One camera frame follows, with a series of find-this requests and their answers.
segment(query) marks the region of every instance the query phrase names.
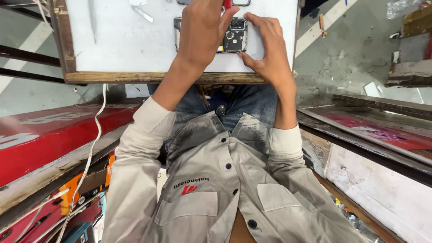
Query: person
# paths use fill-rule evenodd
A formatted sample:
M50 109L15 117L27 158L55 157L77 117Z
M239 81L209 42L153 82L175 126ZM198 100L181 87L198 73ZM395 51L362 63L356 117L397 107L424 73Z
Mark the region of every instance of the person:
M115 150L102 242L365 242L305 166L277 19L246 13L265 56L240 53L271 85L236 86L221 118L192 86L239 11L221 17L222 2L184 9L178 54ZM158 201L164 139L168 179Z

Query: blue jeans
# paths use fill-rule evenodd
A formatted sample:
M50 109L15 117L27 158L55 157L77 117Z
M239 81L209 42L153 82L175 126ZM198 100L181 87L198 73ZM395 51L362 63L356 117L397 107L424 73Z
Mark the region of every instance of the blue jeans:
M158 84L148 84L152 95ZM225 116L219 118L226 130L232 133L243 113L247 113L267 128L274 124L276 116L277 95L271 85L236 85L229 96L228 108ZM174 123L172 133L165 139L165 148L174 134L189 120L204 115L210 110L204 105L195 85L191 86L175 108L177 119Z

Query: shirt sleeve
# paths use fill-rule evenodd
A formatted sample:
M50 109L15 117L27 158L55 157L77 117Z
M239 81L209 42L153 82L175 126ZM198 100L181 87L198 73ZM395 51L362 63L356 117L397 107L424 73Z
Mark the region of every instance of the shirt sleeve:
M157 160L175 113L149 97L133 115L115 150L103 243L138 243L157 204Z
M292 194L299 192L320 214L324 215L321 217L322 220L318 221L323 229L330 224L336 225L335 235L350 235L350 242L365 242L365 239L340 212L312 170L306 167L298 124L288 130L270 128L268 148L270 151L268 168L272 177Z

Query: red logo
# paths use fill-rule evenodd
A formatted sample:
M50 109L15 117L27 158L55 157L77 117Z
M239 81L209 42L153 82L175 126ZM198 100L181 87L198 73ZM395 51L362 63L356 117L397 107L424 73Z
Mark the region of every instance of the red logo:
M191 192L195 191L196 189L197 189L196 185L191 185L191 186L185 185L181 195L183 196L185 194L191 193Z

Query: red tool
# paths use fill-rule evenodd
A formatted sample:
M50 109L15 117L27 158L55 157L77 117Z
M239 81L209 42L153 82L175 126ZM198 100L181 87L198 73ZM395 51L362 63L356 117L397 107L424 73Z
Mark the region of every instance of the red tool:
M225 6L225 9L229 9L231 7L231 0L225 0L223 5Z

